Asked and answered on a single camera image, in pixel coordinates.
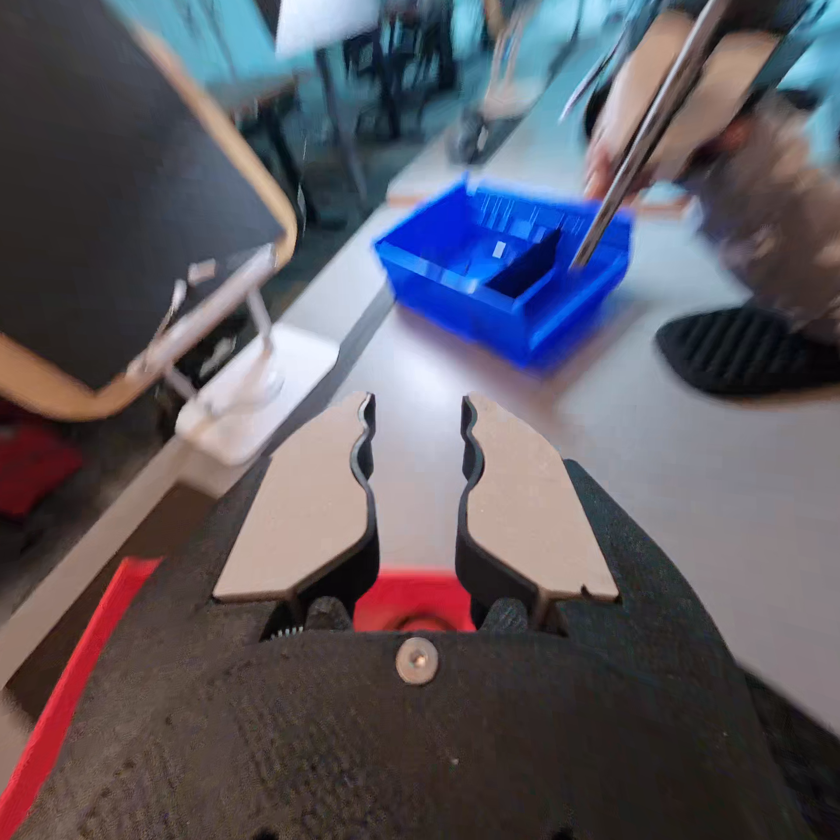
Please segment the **red felt tote bag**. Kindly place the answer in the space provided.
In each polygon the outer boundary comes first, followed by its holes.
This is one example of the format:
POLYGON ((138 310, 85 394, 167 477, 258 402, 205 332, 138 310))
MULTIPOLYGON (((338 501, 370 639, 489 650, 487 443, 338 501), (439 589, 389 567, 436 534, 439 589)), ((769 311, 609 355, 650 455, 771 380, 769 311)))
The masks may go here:
POLYGON ((80 452, 42 423, 2 421, 1 515, 19 521, 82 467, 80 452))

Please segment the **blue storage bin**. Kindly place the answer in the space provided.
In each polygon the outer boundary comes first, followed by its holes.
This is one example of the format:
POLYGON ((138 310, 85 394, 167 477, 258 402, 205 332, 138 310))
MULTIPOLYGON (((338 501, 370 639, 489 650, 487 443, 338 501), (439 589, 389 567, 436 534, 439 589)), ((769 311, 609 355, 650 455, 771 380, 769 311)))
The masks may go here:
POLYGON ((600 325, 631 260, 633 218, 618 213, 582 269, 571 262, 595 205, 467 180, 421 204, 373 250, 394 300, 523 369, 546 371, 600 325), (484 288, 551 229, 562 237, 551 272, 518 299, 484 288))

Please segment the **small red storage bin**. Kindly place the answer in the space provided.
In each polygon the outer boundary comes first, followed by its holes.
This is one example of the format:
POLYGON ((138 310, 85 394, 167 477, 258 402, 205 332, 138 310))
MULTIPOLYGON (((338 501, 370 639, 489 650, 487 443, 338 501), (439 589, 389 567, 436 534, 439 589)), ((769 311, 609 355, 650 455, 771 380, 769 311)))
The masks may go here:
MULTIPOLYGON (((1 838, 12 838, 58 759, 98 659, 134 597, 163 558, 125 557, 115 571, 40 713, 1 800, 1 838)), ((384 570, 354 610, 358 632, 469 632, 470 599, 453 572, 384 570)))

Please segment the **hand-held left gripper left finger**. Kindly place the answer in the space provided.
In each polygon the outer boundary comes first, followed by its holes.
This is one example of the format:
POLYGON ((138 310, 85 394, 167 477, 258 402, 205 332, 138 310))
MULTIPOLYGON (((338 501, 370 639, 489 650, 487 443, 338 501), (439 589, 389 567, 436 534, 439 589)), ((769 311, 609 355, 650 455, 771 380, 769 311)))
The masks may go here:
POLYGON ((370 486, 375 408, 373 393, 353 392, 269 457, 214 600, 284 603, 303 616, 327 596, 354 614, 380 570, 370 486))

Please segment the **black wood-edged board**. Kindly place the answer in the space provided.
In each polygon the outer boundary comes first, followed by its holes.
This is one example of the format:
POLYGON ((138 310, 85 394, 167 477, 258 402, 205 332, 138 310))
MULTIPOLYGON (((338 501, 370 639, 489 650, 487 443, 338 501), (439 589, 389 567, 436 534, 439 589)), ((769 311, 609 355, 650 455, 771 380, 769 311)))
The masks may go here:
POLYGON ((163 39, 2 2, 2 398, 120 413, 283 268, 297 214, 163 39))

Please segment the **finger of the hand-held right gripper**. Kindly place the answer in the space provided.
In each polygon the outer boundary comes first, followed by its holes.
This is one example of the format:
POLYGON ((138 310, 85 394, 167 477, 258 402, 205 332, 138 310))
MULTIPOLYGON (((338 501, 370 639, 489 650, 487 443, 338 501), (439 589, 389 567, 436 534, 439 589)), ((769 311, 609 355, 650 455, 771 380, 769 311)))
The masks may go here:
MULTIPOLYGON (((640 123, 646 120, 688 35, 688 29, 649 29, 637 46, 640 123)), ((781 41, 780 34, 760 29, 738 29, 722 37, 701 68, 688 99, 637 173, 638 191, 674 179, 701 145, 729 126, 781 41)))
POLYGON ((585 156, 585 197, 601 201, 620 169, 647 110, 667 78, 676 52, 639 46, 621 65, 595 123, 585 156))

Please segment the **black bin divider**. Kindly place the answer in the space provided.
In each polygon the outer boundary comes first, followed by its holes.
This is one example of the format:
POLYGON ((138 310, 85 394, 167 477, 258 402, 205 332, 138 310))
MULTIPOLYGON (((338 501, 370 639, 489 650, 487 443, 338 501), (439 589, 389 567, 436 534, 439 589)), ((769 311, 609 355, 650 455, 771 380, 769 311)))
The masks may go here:
POLYGON ((496 273, 484 288, 505 298, 518 299, 553 269, 562 229, 551 229, 539 242, 530 245, 507 267, 496 273))

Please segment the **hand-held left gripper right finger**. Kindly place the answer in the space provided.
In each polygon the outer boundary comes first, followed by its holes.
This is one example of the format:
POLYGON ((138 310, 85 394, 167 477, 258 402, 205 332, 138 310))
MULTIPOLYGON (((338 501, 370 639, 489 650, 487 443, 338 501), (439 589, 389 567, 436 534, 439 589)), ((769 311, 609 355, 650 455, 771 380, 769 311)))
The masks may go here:
POLYGON ((462 398, 460 433, 455 572, 475 609, 517 600, 541 627, 556 602, 620 602, 559 451, 478 392, 462 398))

